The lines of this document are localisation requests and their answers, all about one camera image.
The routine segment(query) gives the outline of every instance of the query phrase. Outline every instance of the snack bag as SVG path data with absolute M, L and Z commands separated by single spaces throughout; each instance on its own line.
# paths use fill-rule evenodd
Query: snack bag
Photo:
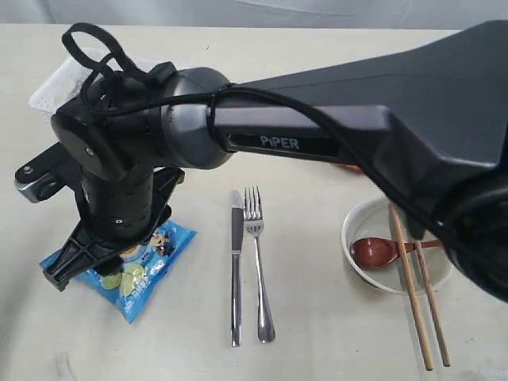
M 132 323 L 147 302 L 153 287 L 166 274 L 168 268 L 196 234 L 194 230 L 166 221 L 152 235 L 147 245 L 138 245 L 123 252 L 121 272 L 100 276 L 93 268 L 77 275 L 75 279 L 94 288 L 113 303 Z M 53 253 L 40 262 L 49 266 L 58 255 Z

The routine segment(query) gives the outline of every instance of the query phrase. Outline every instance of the white bowl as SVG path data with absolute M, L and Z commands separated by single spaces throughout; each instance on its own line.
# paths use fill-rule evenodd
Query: white bowl
M 404 237 L 407 238 L 404 226 Z M 351 257 L 349 248 L 351 244 L 361 238 L 379 237 L 393 240 L 390 228 L 390 212 L 388 201 L 378 198 L 370 202 L 358 205 L 351 210 L 344 220 L 341 230 L 341 241 L 344 255 L 348 259 L 356 273 L 369 282 L 372 286 L 395 294 L 407 294 L 406 284 L 400 264 L 396 259 L 391 264 L 377 268 L 359 268 Z M 435 237 L 427 233 L 423 241 L 430 241 Z M 430 282 L 433 289 L 441 287 L 452 274 L 452 263 L 448 260 L 442 248 L 424 249 L 425 262 L 429 270 Z M 411 267 L 413 268 L 414 286 L 418 294 L 425 292 L 421 279 L 418 260 L 415 252 L 408 253 Z

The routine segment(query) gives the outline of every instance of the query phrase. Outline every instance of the table knife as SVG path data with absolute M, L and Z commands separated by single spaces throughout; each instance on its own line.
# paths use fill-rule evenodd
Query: table knife
M 241 344 L 241 244 L 244 238 L 244 208 L 238 190 L 231 191 L 231 345 Z

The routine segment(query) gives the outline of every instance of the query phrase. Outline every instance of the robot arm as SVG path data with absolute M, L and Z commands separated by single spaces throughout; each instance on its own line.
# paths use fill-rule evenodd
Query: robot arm
M 111 54 L 83 57 L 75 31 Z M 359 165 L 416 238 L 432 231 L 467 277 L 508 301 L 505 37 L 508 23 L 494 21 L 404 53 L 231 85 L 204 67 L 144 73 L 106 31 L 74 25 L 63 42 L 94 71 L 53 116 L 51 155 L 16 174 L 32 201 L 63 185 L 76 194 L 81 222 L 46 277 L 63 290 L 88 268 L 115 271 L 171 214 L 178 168 L 245 151 Z

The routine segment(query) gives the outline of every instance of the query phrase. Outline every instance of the white table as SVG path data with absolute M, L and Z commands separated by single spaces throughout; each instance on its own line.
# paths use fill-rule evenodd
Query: white table
M 407 298 L 371 289 L 341 252 L 344 216 L 379 191 L 328 164 L 238 154 L 215 171 L 187 171 L 171 199 L 173 218 L 198 235 L 132 325 L 82 284 L 58 292 L 38 262 L 61 246 L 77 222 L 71 192 L 34 206 L 12 181 L 15 169 L 55 141 L 27 100 L 66 58 L 60 43 L 65 29 L 0 25 L 0 379 L 56 379 L 60 352 L 68 354 L 78 381 L 508 379 L 508 306 L 458 271 L 437 293 L 452 367 L 441 366 L 427 318 L 436 370 L 423 370 Z M 109 30 L 133 56 L 214 67 L 234 82 L 402 51 L 450 34 Z M 277 339 L 261 344 L 256 338 L 255 265 L 247 239 L 244 339 L 231 348 L 229 191 L 253 183 L 264 197 L 261 244 Z M 421 303 L 427 312 L 425 297 Z

